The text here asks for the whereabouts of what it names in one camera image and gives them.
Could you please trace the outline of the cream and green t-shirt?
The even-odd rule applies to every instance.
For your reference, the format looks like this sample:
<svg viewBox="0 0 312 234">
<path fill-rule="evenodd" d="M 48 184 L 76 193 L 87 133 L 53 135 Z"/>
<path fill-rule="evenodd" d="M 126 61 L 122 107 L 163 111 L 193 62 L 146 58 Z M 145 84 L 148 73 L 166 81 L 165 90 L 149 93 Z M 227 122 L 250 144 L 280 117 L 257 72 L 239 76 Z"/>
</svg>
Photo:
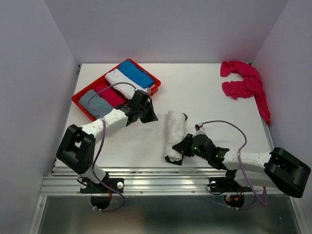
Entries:
<svg viewBox="0 0 312 234">
<path fill-rule="evenodd" d="M 179 144 L 184 139 L 185 123 L 187 115 L 179 111 L 168 111 L 165 128 L 165 147 L 164 158 L 166 162 L 181 166 L 183 155 L 173 149 L 173 146 Z"/>
</svg>

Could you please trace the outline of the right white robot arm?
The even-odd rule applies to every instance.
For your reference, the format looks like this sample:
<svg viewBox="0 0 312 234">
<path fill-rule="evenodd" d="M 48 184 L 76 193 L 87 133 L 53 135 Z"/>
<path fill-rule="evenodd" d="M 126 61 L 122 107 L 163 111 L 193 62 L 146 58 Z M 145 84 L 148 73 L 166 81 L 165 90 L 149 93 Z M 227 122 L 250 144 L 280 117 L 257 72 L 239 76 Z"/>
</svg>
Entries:
<svg viewBox="0 0 312 234">
<path fill-rule="evenodd" d="M 283 148 L 275 147 L 268 153 L 239 154 L 215 146 L 205 134 L 188 134 L 172 149 L 182 156 L 198 156 L 213 168 L 226 172 L 223 177 L 209 179 L 213 193 L 250 192 L 251 186 L 260 186 L 301 198 L 311 173 L 308 165 Z"/>
</svg>

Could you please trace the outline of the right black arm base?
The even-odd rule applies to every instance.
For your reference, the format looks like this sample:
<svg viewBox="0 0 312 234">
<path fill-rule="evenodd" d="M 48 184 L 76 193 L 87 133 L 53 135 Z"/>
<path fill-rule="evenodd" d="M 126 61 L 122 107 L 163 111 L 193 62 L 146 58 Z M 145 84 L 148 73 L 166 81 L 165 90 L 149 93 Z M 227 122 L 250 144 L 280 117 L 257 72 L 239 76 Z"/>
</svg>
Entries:
<svg viewBox="0 0 312 234">
<path fill-rule="evenodd" d="M 237 170 L 227 171 L 222 177 L 211 177 L 206 190 L 214 195 L 236 192 L 251 192 L 248 186 L 241 186 L 235 182 Z"/>
</svg>

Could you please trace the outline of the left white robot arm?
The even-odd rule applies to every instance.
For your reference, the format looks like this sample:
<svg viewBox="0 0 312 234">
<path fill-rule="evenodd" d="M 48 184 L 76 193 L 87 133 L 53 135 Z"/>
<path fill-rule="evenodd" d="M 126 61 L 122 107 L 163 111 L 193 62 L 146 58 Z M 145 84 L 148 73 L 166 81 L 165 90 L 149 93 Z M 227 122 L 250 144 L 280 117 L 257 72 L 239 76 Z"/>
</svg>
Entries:
<svg viewBox="0 0 312 234">
<path fill-rule="evenodd" d="M 150 94 L 136 90 L 133 97 L 99 119 L 82 126 L 70 125 L 62 138 L 56 158 L 80 176 L 88 178 L 97 192 L 108 188 L 106 172 L 96 165 L 95 147 L 104 137 L 140 120 L 157 121 Z"/>
</svg>

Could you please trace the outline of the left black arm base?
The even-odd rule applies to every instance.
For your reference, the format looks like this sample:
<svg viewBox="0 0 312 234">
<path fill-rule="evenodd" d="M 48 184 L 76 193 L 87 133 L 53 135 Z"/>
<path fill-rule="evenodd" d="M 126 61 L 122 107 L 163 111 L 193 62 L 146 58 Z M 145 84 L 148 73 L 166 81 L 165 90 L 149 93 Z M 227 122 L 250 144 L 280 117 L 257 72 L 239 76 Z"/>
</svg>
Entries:
<svg viewBox="0 0 312 234">
<path fill-rule="evenodd" d="M 119 193 L 123 193 L 124 190 L 124 178 L 121 177 L 109 177 L 108 175 L 102 180 L 110 189 L 104 187 L 102 184 L 96 184 L 86 177 L 79 176 L 77 182 L 80 184 L 81 194 L 115 194 L 115 190 Z"/>
</svg>

